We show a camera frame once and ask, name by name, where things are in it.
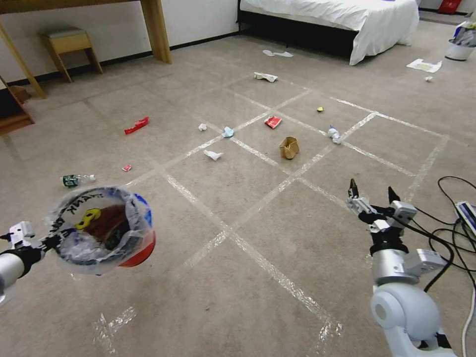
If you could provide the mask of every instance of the water bottle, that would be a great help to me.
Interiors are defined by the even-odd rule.
[[[61,177],[61,182],[65,187],[76,187],[79,184],[90,183],[95,180],[94,175],[66,175]]]

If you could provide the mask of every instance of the desk leg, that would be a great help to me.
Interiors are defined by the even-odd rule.
[[[172,55],[170,54],[161,0],[140,0],[140,3],[149,34],[152,54],[156,59],[171,64]]]
[[[3,28],[3,26],[1,25],[0,23],[0,37],[3,39],[3,41],[5,42],[6,46],[8,47],[8,49],[10,50],[10,53],[13,55],[13,57],[15,58],[16,62],[18,63],[18,65],[20,66],[21,70],[23,71],[23,73],[25,74],[25,76],[28,78],[28,80],[30,81],[31,85],[33,86],[33,88],[35,89],[36,93],[38,93],[38,95],[41,97],[41,98],[46,98],[46,95],[45,95],[45,92],[43,92],[43,89],[41,89],[40,85],[38,84],[38,82],[36,81],[35,77],[33,77],[33,75],[31,74],[30,70],[28,69],[28,67],[26,66],[25,62],[23,62],[23,59],[21,58],[20,54],[18,53],[18,51],[16,50],[15,46],[13,45],[13,42],[11,41],[11,39],[8,37],[5,29]]]

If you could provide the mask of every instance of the brown paper bag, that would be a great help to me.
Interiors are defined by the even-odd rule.
[[[292,136],[288,136],[283,142],[279,145],[281,151],[281,157],[286,159],[292,159],[299,152],[298,140]]]

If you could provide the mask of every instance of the white wall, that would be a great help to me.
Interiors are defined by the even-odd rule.
[[[421,8],[438,9],[442,0],[421,0]],[[472,12],[476,8],[476,0],[463,0],[458,6],[459,12]]]
[[[162,0],[170,46],[238,29],[237,0]],[[99,60],[150,51],[142,8],[137,2],[24,12],[0,16],[0,21],[34,75],[56,71],[38,38],[49,27],[85,29]],[[80,53],[63,57],[69,67],[86,64]],[[0,74],[6,82],[25,78],[3,41]]]

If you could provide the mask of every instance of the robotic hand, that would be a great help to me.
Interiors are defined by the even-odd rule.
[[[11,244],[11,249],[0,253],[0,306],[13,295],[16,280],[26,275],[33,264],[42,260],[45,253],[60,242],[58,235],[31,241],[34,236],[33,227],[27,221],[10,227],[9,233],[0,236]]]
[[[388,196],[389,207],[372,206],[366,198],[359,197],[352,179],[346,202],[368,224],[373,240],[372,315],[384,330],[392,356],[456,357],[441,328],[438,306],[415,286],[420,275],[442,268],[445,263],[431,250],[409,253],[400,237],[404,234],[403,224],[408,224],[417,210],[402,202],[391,187]]]

